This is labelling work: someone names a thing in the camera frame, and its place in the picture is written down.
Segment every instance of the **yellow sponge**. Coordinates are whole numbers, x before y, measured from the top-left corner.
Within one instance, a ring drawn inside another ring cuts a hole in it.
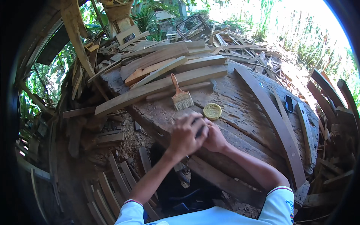
[[[221,107],[215,103],[209,103],[204,107],[204,115],[209,120],[219,119],[221,116]]]

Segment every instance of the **shirt sleeve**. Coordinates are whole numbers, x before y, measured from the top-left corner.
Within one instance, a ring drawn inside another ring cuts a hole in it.
[[[264,203],[259,220],[273,225],[291,225],[294,222],[294,193],[280,186],[271,190]]]
[[[144,225],[143,205],[132,199],[124,202],[114,225]]]

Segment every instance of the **wooden brush handle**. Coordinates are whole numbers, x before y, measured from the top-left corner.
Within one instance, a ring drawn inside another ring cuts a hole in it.
[[[176,79],[176,77],[175,77],[175,75],[173,73],[171,74],[171,80],[172,80],[172,83],[174,84],[175,89],[176,89],[176,94],[175,95],[184,92],[184,91],[182,91],[180,89],[179,84],[177,83],[177,79]]]

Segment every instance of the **brush bristles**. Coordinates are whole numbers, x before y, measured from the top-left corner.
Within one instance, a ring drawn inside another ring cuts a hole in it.
[[[190,96],[190,93],[184,94],[184,95],[178,95],[174,96],[172,98],[174,102],[174,107],[176,111],[185,109],[189,106],[194,105],[193,99]]]

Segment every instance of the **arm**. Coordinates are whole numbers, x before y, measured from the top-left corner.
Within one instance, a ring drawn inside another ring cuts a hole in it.
[[[287,178],[271,165],[245,153],[229,144],[219,127],[205,119],[209,128],[208,138],[203,146],[212,152],[220,152],[243,167],[266,190],[278,186],[290,187]]]
[[[159,162],[136,184],[130,193],[130,199],[141,204],[146,203],[155,193],[169,171],[186,155],[198,150],[207,138],[208,128],[205,126],[202,135],[195,139],[197,131],[204,125],[201,114],[191,114],[175,121],[171,134],[170,146]]]

